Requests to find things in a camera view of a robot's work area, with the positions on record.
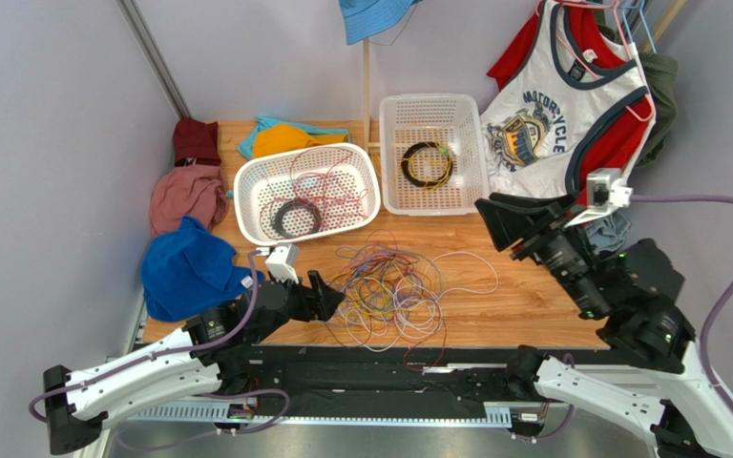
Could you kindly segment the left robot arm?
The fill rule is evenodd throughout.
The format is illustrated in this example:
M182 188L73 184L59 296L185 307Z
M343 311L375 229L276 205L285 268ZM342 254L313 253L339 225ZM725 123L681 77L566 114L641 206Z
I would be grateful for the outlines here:
M64 365L43 373L42 405L53 455L72 453L101 433L151 407L202 394L245 389L242 355L290 321L327 322L345 294L311 270L309 285L270 278L238 298L204 310L162 339L87 369Z

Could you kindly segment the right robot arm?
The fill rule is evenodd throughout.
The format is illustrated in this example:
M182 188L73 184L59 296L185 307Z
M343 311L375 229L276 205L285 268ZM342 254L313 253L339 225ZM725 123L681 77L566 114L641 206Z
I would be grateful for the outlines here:
M598 257L576 197L492 194L476 208L496 250L544 266L620 364L658 388L645 395L606 383L528 345L506 367L508 386L526 400L567 403L640 438L657 457L733 457L733 395L706 355L706 335L677 307L684 278L652 239Z

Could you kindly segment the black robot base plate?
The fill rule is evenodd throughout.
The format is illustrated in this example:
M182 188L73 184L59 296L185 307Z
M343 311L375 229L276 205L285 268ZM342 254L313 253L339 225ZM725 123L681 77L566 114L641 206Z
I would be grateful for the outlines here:
M258 393L257 413L477 414L484 403L545 404L510 381L512 348L365 348L259 345L220 350L220 394Z

